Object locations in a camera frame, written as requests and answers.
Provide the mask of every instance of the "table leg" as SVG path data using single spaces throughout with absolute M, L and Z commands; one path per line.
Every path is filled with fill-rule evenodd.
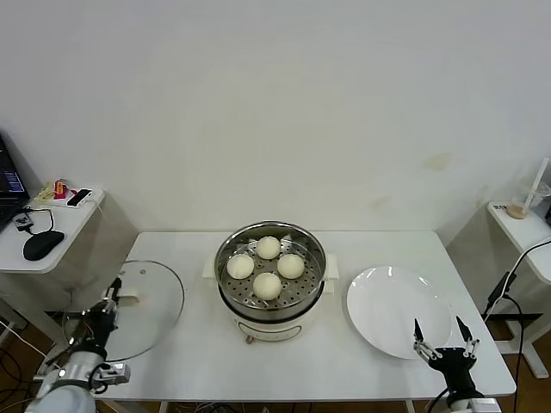
M 122 402 L 118 400 L 103 400 L 107 406 L 109 406 L 116 413 L 149 413 L 149 410 L 144 408 L 139 402 Z M 168 402 L 162 402 L 159 413 L 165 413 L 167 411 Z
M 17 329 L 24 329 L 27 326 L 27 320 L 17 314 L 2 299 L 0 299 L 0 316 L 13 323 Z
M 506 321 L 513 338 L 509 341 L 497 341 L 499 353 L 518 354 L 520 345 L 520 323 L 517 321 Z M 543 314 L 534 323 L 524 329 L 523 356 L 530 370 L 537 379 L 546 379 L 549 373 L 542 359 L 536 352 L 533 342 L 551 330 L 551 313 Z
M 415 407 L 412 400 L 406 400 L 407 413 L 415 413 Z
M 33 305 L 32 300 L 24 297 L 23 294 L 5 295 L 2 299 L 24 316 L 38 330 L 46 334 L 54 343 L 66 343 L 63 330 L 40 308 Z

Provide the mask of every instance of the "computer mouse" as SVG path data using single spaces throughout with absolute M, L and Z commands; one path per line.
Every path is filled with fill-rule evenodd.
M 23 245 L 23 256 L 29 261 L 38 261 L 47 256 L 65 234 L 59 231 L 44 231 L 33 235 Z

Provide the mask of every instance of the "plastic cup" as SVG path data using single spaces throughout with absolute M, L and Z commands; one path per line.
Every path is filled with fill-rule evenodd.
M 507 213 L 515 219 L 524 219 L 528 213 L 523 213 L 524 204 L 528 199 L 531 186 L 528 182 L 521 182 L 518 187 L 518 190 L 515 191 L 512 203 L 507 207 Z M 551 195 L 551 188 L 547 183 L 540 182 L 537 186 L 536 191 L 534 192 L 534 198 L 528 205 L 528 208 L 534 208 L 540 205 L 543 198 L 546 198 Z

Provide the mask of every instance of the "power cord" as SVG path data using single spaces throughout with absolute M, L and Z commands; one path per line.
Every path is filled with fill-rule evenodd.
M 440 400 L 444 394 L 446 394 L 448 392 L 448 387 L 446 387 L 444 390 L 442 390 L 438 396 L 436 396 L 435 398 L 433 398 L 430 403 L 427 405 L 427 413 L 431 413 L 432 410 L 434 409 L 434 406 L 436 406 L 436 403 L 438 403 L 438 400 Z
M 523 311 L 520 308 L 520 305 L 509 295 L 504 295 L 504 299 L 508 299 L 511 303 L 515 305 L 515 307 L 518 310 L 518 314 L 520 315 L 519 323 L 520 323 L 520 344 L 518 345 L 518 357 L 517 357 L 517 370 L 515 371 L 515 384 L 517 385 L 517 389 L 515 390 L 515 404 L 513 407 L 513 413 L 517 413 L 517 400 L 518 400 L 518 374 L 520 372 L 520 359 L 523 355 L 523 342 L 524 342 L 524 321 L 523 321 Z
M 19 336 L 15 331 L 13 331 L 4 321 L 0 320 L 0 324 L 3 325 L 7 330 L 9 330 L 11 332 L 11 334 L 15 335 L 17 338 L 19 338 L 22 342 L 24 342 L 25 344 L 27 344 L 30 348 L 32 348 L 34 351 L 36 351 L 38 354 L 40 354 L 42 357 L 44 357 L 44 359 L 47 359 L 48 356 L 45 355 L 44 353 L 42 353 L 40 350 L 38 350 L 34 345 L 32 345 L 30 342 L 28 342 L 27 340 L 25 340 L 23 337 Z
M 482 314 L 482 319 L 484 319 L 484 322 L 488 320 L 488 318 L 492 315 L 493 310 L 495 309 L 496 304 L 500 299 L 502 299 L 510 290 L 511 284 L 513 281 L 517 278 L 517 275 L 515 274 L 515 271 L 517 271 L 518 266 L 531 251 L 543 247 L 544 245 L 549 245 L 551 243 L 551 237 L 545 238 L 540 243 L 537 243 L 535 245 L 532 245 L 527 250 L 525 250 L 515 262 L 515 265 L 512 266 L 512 268 L 504 274 L 504 276 L 501 278 L 497 286 L 493 289 L 493 291 L 488 296 L 488 304 L 486 306 L 486 309 L 484 310 L 484 313 Z

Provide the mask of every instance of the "stain on wall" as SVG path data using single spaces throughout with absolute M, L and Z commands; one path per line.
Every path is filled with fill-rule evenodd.
M 442 172 L 448 168 L 451 163 L 453 155 L 448 152 L 437 153 L 432 157 L 429 157 L 424 160 L 423 168 L 426 170 L 432 170 L 434 172 Z

